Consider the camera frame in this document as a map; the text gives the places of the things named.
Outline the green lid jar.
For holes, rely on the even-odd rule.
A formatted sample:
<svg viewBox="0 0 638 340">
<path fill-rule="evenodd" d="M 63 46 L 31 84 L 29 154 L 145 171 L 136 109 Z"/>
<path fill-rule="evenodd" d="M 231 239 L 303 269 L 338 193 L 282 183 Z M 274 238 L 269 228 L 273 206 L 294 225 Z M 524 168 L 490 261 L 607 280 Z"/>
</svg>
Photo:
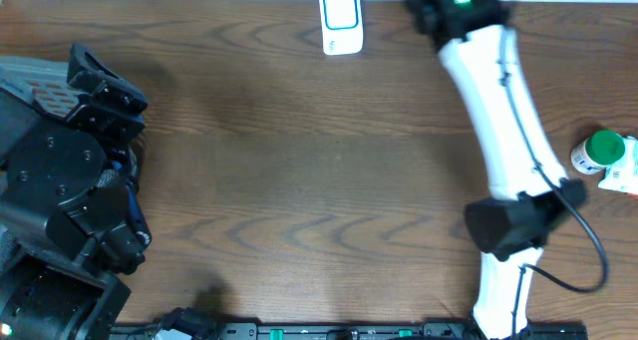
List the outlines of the green lid jar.
<svg viewBox="0 0 638 340">
<path fill-rule="evenodd" d="M 601 130 L 576 146 L 570 155 L 572 165 L 583 174 L 606 170 L 625 155 L 623 138 L 612 131 Z"/>
</svg>

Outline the light blue wet wipes pack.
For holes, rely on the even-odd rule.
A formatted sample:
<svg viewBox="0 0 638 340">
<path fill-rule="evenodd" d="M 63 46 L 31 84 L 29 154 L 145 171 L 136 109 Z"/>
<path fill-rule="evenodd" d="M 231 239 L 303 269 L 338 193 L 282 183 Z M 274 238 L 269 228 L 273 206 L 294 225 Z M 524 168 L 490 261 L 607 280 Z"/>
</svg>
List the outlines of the light blue wet wipes pack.
<svg viewBox="0 0 638 340">
<path fill-rule="evenodd" d="M 598 187 L 637 195 L 637 139 L 627 137 L 623 142 L 624 156 L 605 171 Z"/>
</svg>

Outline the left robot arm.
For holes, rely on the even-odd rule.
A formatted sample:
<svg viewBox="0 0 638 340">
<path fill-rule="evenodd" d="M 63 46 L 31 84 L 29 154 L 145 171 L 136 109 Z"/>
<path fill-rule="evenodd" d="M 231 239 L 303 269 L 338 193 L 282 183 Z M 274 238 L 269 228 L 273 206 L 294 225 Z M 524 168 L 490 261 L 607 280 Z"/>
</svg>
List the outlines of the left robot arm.
<svg viewBox="0 0 638 340">
<path fill-rule="evenodd" d="M 143 92 L 76 44 L 1 60 L 1 335 L 106 339 L 152 235 L 140 209 Z"/>
</svg>

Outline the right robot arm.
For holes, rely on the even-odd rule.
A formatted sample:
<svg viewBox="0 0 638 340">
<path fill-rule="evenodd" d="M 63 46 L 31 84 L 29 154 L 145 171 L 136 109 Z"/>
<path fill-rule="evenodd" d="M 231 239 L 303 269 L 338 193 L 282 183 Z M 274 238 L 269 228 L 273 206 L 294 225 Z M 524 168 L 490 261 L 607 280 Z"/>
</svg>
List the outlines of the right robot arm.
<svg viewBox="0 0 638 340">
<path fill-rule="evenodd" d="M 501 0 L 406 0 L 429 36 L 472 121 L 489 196 L 465 207 L 480 251 L 478 300 L 467 337 L 514 339 L 532 328 L 525 308 L 533 266 L 549 235 L 586 190 L 555 155 L 519 64 L 510 11 Z"/>
</svg>

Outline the white barcode scanner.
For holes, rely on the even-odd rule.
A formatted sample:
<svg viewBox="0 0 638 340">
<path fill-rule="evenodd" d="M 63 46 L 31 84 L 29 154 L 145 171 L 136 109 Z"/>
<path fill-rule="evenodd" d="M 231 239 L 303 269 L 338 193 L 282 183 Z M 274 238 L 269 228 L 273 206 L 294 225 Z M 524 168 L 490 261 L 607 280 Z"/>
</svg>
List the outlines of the white barcode scanner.
<svg viewBox="0 0 638 340">
<path fill-rule="evenodd" d="M 364 44 L 361 0 L 319 0 L 319 6 L 324 54 L 359 53 Z"/>
</svg>

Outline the grey plastic basket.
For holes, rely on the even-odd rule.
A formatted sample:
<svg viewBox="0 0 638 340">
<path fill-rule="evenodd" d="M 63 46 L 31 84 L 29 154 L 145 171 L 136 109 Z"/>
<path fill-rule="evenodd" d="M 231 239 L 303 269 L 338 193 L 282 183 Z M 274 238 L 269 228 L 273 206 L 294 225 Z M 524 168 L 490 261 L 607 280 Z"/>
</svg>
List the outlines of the grey plastic basket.
<svg viewBox="0 0 638 340">
<path fill-rule="evenodd" d="M 133 142 L 149 102 L 87 50 L 69 61 L 1 59 L 1 171 L 8 181 L 112 186 L 138 180 Z"/>
</svg>

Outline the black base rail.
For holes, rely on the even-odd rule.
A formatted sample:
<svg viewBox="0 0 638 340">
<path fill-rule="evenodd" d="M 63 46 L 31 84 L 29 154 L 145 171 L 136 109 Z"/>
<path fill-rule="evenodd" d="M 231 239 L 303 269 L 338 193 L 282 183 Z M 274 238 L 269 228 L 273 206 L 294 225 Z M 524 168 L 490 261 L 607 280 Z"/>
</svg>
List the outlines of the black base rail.
<svg viewBox="0 0 638 340">
<path fill-rule="evenodd" d="M 148 324 L 116 324 L 110 340 L 407 340 L 481 339 L 468 319 L 431 318 L 411 323 L 263 323 L 258 319 L 208 317 L 176 308 Z"/>
</svg>

